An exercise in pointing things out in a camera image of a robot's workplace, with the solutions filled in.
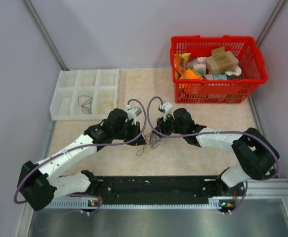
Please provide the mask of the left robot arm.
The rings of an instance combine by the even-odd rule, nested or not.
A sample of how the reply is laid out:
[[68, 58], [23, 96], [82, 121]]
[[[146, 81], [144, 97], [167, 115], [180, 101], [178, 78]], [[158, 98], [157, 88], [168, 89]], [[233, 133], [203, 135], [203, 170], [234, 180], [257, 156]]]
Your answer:
[[75, 175], [63, 173], [82, 159], [97, 153], [106, 146], [144, 145], [137, 117], [139, 107], [113, 109], [106, 119], [88, 127], [77, 139], [56, 154], [36, 163], [22, 165], [17, 184], [21, 194], [34, 211], [47, 207], [54, 199], [75, 193], [92, 196], [97, 192], [97, 179], [92, 172], [83, 170]]

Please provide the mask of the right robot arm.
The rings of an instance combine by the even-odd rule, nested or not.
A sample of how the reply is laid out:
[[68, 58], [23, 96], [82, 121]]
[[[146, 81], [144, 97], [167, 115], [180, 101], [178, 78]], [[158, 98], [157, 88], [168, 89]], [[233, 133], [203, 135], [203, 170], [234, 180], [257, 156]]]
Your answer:
[[177, 136], [192, 146], [217, 148], [236, 156], [238, 163], [224, 170], [216, 183], [221, 195], [230, 194], [237, 184], [249, 179], [271, 178], [269, 171], [280, 156], [257, 129], [224, 133], [196, 124], [185, 108], [173, 111], [171, 106], [160, 105], [159, 111], [164, 115], [157, 119], [154, 133], [158, 136]]

